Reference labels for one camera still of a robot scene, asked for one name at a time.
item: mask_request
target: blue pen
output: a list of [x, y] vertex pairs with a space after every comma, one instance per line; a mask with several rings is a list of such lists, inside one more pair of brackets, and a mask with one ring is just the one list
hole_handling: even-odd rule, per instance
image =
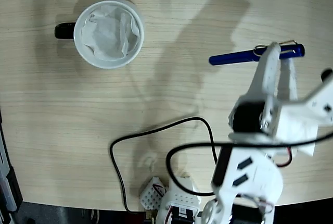
[[[211, 65], [246, 63], [248, 61], [259, 61], [260, 56], [266, 51], [267, 47], [256, 47], [250, 51], [234, 52], [229, 54], [211, 56]], [[303, 57], [305, 48], [302, 44], [281, 45], [280, 59]]]

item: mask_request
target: black cable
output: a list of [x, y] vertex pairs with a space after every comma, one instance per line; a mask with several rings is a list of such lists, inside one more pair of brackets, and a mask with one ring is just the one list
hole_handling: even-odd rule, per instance
[[287, 160], [287, 162], [285, 162], [283, 164], [276, 164], [276, 166], [278, 168], [285, 168], [285, 167], [287, 167], [291, 164], [291, 162], [292, 162], [292, 151], [291, 151], [290, 147], [288, 147], [287, 150], [288, 150], [289, 159]]
[[111, 156], [111, 160], [112, 160], [114, 169], [116, 170], [116, 173], [118, 175], [118, 179], [119, 179], [119, 182], [120, 182], [120, 187], [121, 187], [121, 192], [122, 192], [122, 197], [123, 197], [123, 204], [124, 204], [125, 210], [128, 213], [130, 213], [130, 214], [136, 214], [135, 212], [130, 211], [129, 208], [128, 208], [128, 206], [127, 206], [126, 189], [125, 189], [124, 181], [123, 181], [122, 176], [120, 174], [119, 168], [117, 166], [116, 159], [114, 158], [113, 147], [117, 143], [119, 143], [121, 141], [124, 141], [124, 140], [132, 139], [132, 138], [137, 138], [137, 137], [141, 137], [141, 136], [145, 136], [145, 135], [149, 135], [149, 134], [155, 134], [157, 132], [160, 132], [160, 131], [172, 128], [172, 127], [180, 125], [182, 123], [189, 122], [189, 121], [196, 121], [196, 120], [203, 122], [206, 125], [206, 127], [207, 127], [207, 130], [208, 130], [208, 133], [209, 133], [209, 138], [210, 138], [210, 146], [212, 147], [212, 153], [213, 153], [214, 161], [215, 161], [215, 164], [216, 164], [216, 162], [217, 162], [217, 155], [216, 155], [216, 150], [215, 150], [215, 145], [214, 145], [213, 132], [212, 132], [212, 130], [211, 130], [208, 122], [205, 119], [203, 119], [201, 117], [197, 117], [197, 116], [195, 116], [195, 117], [189, 117], [189, 118], [186, 118], [186, 119], [183, 119], [183, 120], [180, 120], [180, 121], [176, 121], [176, 122], [174, 122], [172, 124], [166, 125], [166, 126], [161, 127], [161, 128], [157, 128], [157, 129], [153, 129], [153, 130], [149, 130], [149, 131], [142, 132], [142, 133], [137, 133], [137, 134], [130, 134], [130, 135], [118, 138], [114, 142], [111, 143], [111, 145], [110, 145], [110, 156]]
[[158, 190], [158, 188], [164, 189], [164, 193], [167, 192], [167, 190], [166, 190], [164, 187], [162, 187], [162, 186], [160, 186], [160, 185], [158, 185], [158, 184], [153, 184], [152, 187], [155, 189], [156, 193], [157, 193], [160, 197], [163, 197], [164, 195]]
[[[234, 147], [246, 147], [246, 148], [286, 148], [286, 147], [295, 147], [295, 146], [302, 146], [302, 145], [308, 145], [308, 144], [312, 144], [312, 143], [317, 143], [317, 142], [322, 142], [322, 141], [326, 141], [329, 138], [333, 137], [333, 132], [329, 133], [325, 136], [319, 137], [317, 139], [314, 140], [310, 140], [310, 141], [305, 141], [305, 142], [298, 142], [298, 143], [280, 143], [280, 144], [249, 144], [249, 143], [229, 143], [229, 142], [215, 142], [214, 145], [217, 147], [229, 147], [229, 148], [234, 148]], [[201, 142], [201, 143], [188, 143], [188, 144], [183, 144], [180, 145], [178, 147], [175, 147], [173, 149], [171, 149], [168, 154], [166, 155], [166, 169], [168, 170], [169, 176], [170, 178], [173, 180], [173, 182], [183, 191], [185, 191], [186, 193], [192, 194], [192, 195], [196, 195], [196, 196], [211, 196], [211, 193], [200, 193], [200, 192], [195, 192], [192, 191], [190, 189], [187, 189], [186, 187], [184, 187], [183, 185], [181, 185], [179, 183], [179, 181], [176, 179], [176, 176], [174, 175], [172, 168], [171, 168], [171, 158], [172, 156], [181, 151], [181, 150], [186, 150], [188, 148], [195, 148], [195, 147], [208, 147], [211, 146], [211, 143], [209, 142]]]

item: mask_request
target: white mug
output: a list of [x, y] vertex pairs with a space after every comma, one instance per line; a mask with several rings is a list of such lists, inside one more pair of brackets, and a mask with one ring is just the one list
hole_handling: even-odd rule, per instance
[[[82, 42], [82, 28], [85, 25], [86, 19], [95, 9], [99, 8], [101, 5], [113, 5], [113, 6], [122, 7], [123, 9], [127, 10], [130, 14], [132, 14], [137, 22], [140, 32], [139, 42], [136, 45], [135, 49], [129, 52], [123, 58], [119, 58], [116, 60], [102, 60], [96, 58], [91, 49]], [[122, 67], [131, 62], [141, 50], [141, 47], [144, 42], [144, 19], [141, 13], [138, 11], [137, 7], [131, 2], [125, 0], [102, 1], [90, 5], [88, 8], [86, 8], [80, 14], [76, 22], [65, 22], [58, 24], [55, 27], [54, 32], [55, 32], [55, 37], [58, 39], [74, 39], [74, 43], [79, 54], [82, 56], [83, 59], [85, 59], [91, 65], [102, 69], [114, 69]]]

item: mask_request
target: red wire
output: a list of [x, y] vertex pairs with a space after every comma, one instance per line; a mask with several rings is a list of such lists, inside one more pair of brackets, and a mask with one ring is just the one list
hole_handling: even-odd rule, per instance
[[288, 151], [288, 154], [289, 154], [289, 159], [287, 162], [283, 163], [283, 164], [276, 164], [277, 167], [279, 168], [283, 168], [283, 167], [287, 167], [291, 164], [292, 162], [292, 152], [291, 152], [291, 147], [287, 147], [287, 151]]
[[170, 218], [170, 214], [171, 214], [171, 209], [172, 209], [172, 206], [169, 207], [168, 213], [166, 214], [166, 218], [165, 218], [164, 224], [168, 224], [168, 221], [169, 221], [169, 218]]

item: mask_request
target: tissue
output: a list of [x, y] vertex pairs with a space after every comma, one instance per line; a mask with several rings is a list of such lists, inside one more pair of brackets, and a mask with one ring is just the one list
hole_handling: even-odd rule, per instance
[[96, 58], [114, 61], [133, 51], [140, 32], [133, 15], [122, 7], [102, 5], [90, 13], [82, 28], [82, 42]]

